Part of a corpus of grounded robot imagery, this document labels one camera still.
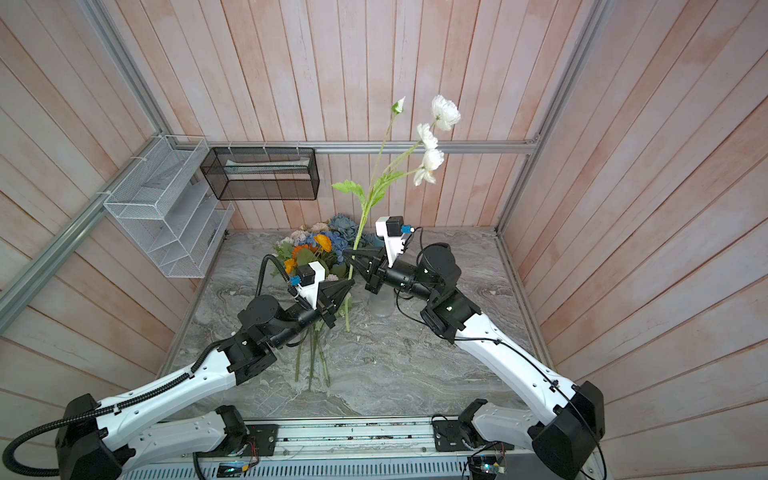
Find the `clear glass vase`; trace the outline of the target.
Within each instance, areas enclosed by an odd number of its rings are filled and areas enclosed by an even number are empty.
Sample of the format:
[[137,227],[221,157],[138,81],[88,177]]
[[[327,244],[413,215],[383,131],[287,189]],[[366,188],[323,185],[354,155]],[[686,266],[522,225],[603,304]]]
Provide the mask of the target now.
[[389,285],[382,285],[377,293],[370,292],[368,309],[373,317],[390,317],[396,310],[394,288]]

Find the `white ranunculus flower stem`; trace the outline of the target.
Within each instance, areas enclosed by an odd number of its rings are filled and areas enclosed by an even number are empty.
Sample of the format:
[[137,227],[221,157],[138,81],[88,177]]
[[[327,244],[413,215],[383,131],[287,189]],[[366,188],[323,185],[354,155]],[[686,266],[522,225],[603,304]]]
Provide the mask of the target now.
[[[363,230],[369,220],[373,207],[384,199],[388,190],[395,182],[401,178],[413,176],[413,184],[416,187],[419,187],[422,183],[436,183],[435,171],[445,162],[445,154],[438,148],[439,140],[433,130],[437,128],[444,132],[450,132],[461,121],[461,113],[456,104],[440,94],[436,95],[431,101],[432,121],[430,123],[418,124],[416,126],[418,139],[413,145],[394,160],[390,160],[382,169],[379,169],[384,147],[391,135],[393,125],[396,119],[404,112],[405,100],[406,97],[402,97],[391,107],[392,113],[389,124],[377,154],[368,189],[365,190],[361,184],[352,180],[345,180],[332,185],[335,190],[341,193],[353,194],[359,200],[361,219],[353,241],[354,248],[360,246]],[[423,150],[420,165],[410,171],[402,170],[401,165],[419,149]]]

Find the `blue hydrangea flower stem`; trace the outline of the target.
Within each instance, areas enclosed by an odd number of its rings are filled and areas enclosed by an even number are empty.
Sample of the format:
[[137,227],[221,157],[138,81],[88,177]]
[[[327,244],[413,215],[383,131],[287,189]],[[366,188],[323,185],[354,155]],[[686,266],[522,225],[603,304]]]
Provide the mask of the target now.
[[323,260],[328,266],[335,266],[343,262],[343,251],[349,243],[339,232],[327,230],[310,233],[302,245],[316,246],[321,251],[318,259]]

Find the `orange gerbera flower stem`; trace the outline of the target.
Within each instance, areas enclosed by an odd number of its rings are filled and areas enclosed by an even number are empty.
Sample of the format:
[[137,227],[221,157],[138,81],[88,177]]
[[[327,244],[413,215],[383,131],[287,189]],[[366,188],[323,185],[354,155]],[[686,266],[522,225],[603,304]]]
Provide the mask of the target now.
[[312,245],[299,245],[296,246],[292,253],[292,259],[294,260],[295,267],[308,265],[318,260],[318,254],[321,251],[316,246]]

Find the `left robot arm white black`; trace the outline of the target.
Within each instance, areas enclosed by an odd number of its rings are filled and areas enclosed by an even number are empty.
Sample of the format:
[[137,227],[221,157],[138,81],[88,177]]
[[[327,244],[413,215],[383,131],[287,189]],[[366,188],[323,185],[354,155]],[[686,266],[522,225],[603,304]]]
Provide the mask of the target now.
[[70,401],[55,438],[59,477],[117,479],[176,454],[240,452],[248,429],[233,406],[187,421],[169,418],[260,375],[275,363],[276,350],[316,323],[333,325],[353,284],[297,285],[289,307],[271,295],[257,295],[239,312],[240,329],[205,347],[192,364],[117,396],[97,400],[84,394]]

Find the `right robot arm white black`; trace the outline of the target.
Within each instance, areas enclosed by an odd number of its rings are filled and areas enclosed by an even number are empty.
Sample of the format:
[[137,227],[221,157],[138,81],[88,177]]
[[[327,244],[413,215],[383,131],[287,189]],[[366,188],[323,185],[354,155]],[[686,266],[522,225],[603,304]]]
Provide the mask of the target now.
[[423,300],[422,321],[483,363],[525,402],[525,410],[483,400],[466,408],[460,419],[471,441],[521,447],[562,479],[581,476],[605,434],[602,391],[558,374],[507,337],[458,289],[461,270],[447,244],[425,247],[414,264],[388,256],[383,248],[344,254],[368,291],[389,285]]

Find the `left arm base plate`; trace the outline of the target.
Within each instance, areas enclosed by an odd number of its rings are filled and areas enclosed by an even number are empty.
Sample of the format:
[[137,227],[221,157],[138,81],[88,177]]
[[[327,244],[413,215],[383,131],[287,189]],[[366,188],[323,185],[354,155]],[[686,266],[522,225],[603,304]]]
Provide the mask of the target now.
[[229,456],[269,457],[274,455],[278,424],[245,424],[224,437],[219,449]]

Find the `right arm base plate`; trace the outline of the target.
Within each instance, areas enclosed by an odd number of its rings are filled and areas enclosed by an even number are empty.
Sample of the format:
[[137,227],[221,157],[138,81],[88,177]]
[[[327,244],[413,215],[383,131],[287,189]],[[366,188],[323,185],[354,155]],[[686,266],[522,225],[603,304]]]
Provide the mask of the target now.
[[435,415],[430,419],[435,449],[438,452],[479,451],[491,445],[471,422]]

